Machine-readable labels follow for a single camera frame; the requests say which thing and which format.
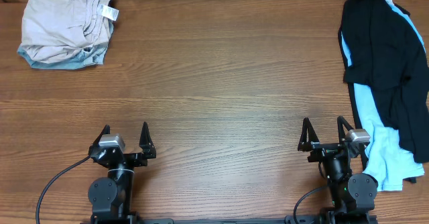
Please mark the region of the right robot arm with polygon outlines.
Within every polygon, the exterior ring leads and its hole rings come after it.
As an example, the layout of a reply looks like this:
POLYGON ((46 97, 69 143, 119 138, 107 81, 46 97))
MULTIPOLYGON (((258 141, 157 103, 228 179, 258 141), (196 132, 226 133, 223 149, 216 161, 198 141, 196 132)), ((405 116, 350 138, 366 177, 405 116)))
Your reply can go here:
POLYGON ((309 120, 304 118, 298 150, 308 152, 309 162, 318 164, 319 174, 326 180, 326 185, 315 188, 303 195, 295 204, 293 219, 300 223, 297 215, 300 203, 312 194, 328 189, 332 206, 324 207, 319 214, 307 218, 317 224, 359 224, 376 223, 377 217, 369 214, 375 208, 378 181, 365 173, 354 174, 351 160, 360 157, 365 165, 365 148, 370 136, 364 129, 353 128, 344 117, 337 117, 339 141, 322 144, 309 120))

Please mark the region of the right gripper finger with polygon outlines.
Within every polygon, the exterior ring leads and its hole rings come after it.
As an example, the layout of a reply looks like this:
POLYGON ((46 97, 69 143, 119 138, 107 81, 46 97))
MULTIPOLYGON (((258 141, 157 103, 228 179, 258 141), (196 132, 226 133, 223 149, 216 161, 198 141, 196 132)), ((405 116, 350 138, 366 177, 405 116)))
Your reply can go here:
POLYGON ((346 133, 349 130, 352 130, 353 127, 342 115, 337 117, 337 127, 338 127, 339 142, 342 143, 345 140, 346 133))
POLYGON ((298 151, 311 152, 319 144, 320 141, 309 118, 305 117, 302 123, 302 133, 298 142, 298 151))

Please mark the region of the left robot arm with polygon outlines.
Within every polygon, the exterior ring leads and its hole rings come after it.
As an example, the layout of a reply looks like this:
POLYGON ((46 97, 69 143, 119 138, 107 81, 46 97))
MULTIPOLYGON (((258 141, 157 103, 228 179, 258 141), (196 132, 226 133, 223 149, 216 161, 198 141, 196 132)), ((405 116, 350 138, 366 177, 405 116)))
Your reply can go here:
POLYGON ((144 123, 139 138, 140 152, 125 153, 125 142, 120 134, 112 134, 106 125, 90 146, 93 162, 107 169, 107 176, 96 179, 88 189, 92 205, 92 223, 139 223, 140 216, 131 210, 135 169, 147 166, 156 158, 156 148, 149 127, 144 123))

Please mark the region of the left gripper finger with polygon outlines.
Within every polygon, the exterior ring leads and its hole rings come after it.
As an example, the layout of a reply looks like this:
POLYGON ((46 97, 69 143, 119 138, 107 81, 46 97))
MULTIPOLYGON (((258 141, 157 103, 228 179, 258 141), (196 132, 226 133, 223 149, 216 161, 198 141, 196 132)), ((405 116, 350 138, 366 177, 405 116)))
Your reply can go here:
POLYGON ((105 135, 105 134, 110 134, 110 126, 109 125, 105 125, 103 130, 101 131, 101 133, 98 135, 98 137, 95 139, 95 141, 93 142, 92 146, 99 146, 99 142, 101 140, 101 138, 105 135))
POLYGON ((149 127, 146 122, 143 123, 139 139, 139 147, 143 153, 155 153, 156 149, 149 133, 149 127))

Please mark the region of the black t-shirt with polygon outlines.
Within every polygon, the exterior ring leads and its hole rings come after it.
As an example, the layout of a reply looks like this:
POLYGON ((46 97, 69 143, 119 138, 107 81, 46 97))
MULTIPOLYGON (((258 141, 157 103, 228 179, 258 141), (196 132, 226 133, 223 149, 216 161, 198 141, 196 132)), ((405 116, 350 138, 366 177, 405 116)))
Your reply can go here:
POLYGON ((346 0, 341 21, 351 52, 346 82, 367 85, 382 123, 399 131, 401 148, 428 161, 428 63, 403 11, 386 0, 346 0))

